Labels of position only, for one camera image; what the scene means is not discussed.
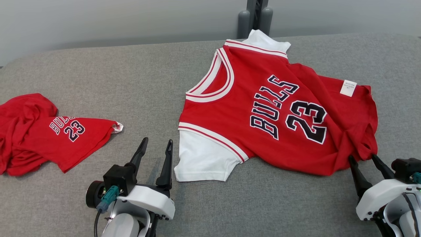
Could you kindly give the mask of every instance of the red jersey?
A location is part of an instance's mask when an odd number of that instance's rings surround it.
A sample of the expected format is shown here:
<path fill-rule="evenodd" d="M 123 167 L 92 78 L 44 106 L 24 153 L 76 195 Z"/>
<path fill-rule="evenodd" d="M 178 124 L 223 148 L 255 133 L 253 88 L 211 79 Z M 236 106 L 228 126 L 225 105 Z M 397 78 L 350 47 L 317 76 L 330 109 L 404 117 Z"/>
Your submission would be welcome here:
<path fill-rule="evenodd" d="M 47 161 L 65 173 L 123 129 L 116 121 L 56 114 L 57 108 L 41 94 L 0 105 L 0 174 L 23 175 Z"/>
<path fill-rule="evenodd" d="M 290 64 L 284 51 L 227 40 L 186 93 L 177 180 L 226 180 L 254 156 L 315 175 L 348 168 L 351 154 L 369 159 L 377 153 L 370 87 L 348 96 L 343 84 Z"/>

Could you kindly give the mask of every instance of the gray fabric surface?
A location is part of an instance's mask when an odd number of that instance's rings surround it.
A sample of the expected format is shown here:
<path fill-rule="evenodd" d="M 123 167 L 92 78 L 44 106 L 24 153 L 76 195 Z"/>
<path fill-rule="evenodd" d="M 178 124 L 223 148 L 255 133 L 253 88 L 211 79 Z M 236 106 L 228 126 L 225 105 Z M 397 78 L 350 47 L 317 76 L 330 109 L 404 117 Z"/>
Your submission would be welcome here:
<path fill-rule="evenodd" d="M 373 87 L 378 154 L 386 164 L 396 158 L 420 158 L 421 40 L 387 34 L 277 40 L 291 42 L 290 62 Z M 0 177 L 0 235 L 92 236 L 96 212 L 85 205 L 87 187 L 113 164 L 125 164 L 145 136 L 149 145 L 139 182 L 154 183 L 159 176 L 170 138 L 177 164 L 184 92 L 206 74 L 222 44 L 51 51 L 1 69 L 0 104 L 39 92 L 55 103 L 61 116 L 111 119 L 125 128 L 67 174 L 49 163 L 24 177 Z M 361 162 L 360 168 L 372 183 L 382 180 L 371 161 Z M 251 159 L 238 165 L 225 183 L 174 179 L 171 196 L 175 218 L 158 223 L 159 237 L 380 236 L 374 223 L 360 221 L 355 213 L 357 196 L 349 170 L 317 177 Z M 99 226 L 105 223 L 100 220 Z"/>

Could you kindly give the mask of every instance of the teal connector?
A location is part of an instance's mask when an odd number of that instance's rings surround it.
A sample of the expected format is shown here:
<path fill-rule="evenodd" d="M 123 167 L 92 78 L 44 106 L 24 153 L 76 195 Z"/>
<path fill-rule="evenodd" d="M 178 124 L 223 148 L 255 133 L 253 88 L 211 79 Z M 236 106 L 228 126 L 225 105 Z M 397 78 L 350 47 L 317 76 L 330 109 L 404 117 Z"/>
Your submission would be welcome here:
<path fill-rule="evenodd" d="M 96 206 L 96 209 L 98 211 L 101 209 L 101 214 L 104 214 L 108 210 L 109 205 L 117 199 L 119 194 L 120 189 L 115 185 L 111 186 L 101 198 L 101 202 Z"/>
<path fill-rule="evenodd" d="M 420 172 L 415 172 L 412 174 L 412 178 L 413 178 L 413 182 L 417 183 L 417 184 L 421 184 L 421 173 Z"/>

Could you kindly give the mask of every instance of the black cable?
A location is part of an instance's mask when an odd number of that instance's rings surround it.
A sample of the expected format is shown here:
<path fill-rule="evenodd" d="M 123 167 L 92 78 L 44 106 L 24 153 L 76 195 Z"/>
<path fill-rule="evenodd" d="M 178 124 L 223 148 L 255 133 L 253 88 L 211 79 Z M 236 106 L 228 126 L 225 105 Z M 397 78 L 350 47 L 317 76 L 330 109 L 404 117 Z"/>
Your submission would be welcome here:
<path fill-rule="evenodd" d="M 98 237 L 98 220 L 99 220 L 99 215 L 101 214 L 102 210 L 99 209 L 98 213 L 96 214 L 95 217 L 95 223 L 93 224 L 93 235 L 94 237 Z"/>

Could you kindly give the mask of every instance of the care label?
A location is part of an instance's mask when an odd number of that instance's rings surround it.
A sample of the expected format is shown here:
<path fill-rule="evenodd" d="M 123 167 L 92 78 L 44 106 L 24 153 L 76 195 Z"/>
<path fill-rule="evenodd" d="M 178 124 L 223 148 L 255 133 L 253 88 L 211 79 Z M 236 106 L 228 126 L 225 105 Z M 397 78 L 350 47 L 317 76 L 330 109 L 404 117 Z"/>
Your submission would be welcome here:
<path fill-rule="evenodd" d="M 352 94 L 354 93 L 356 87 L 356 82 L 344 80 L 344 84 L 342 85 L 340 93 L 352 97 Z"/>

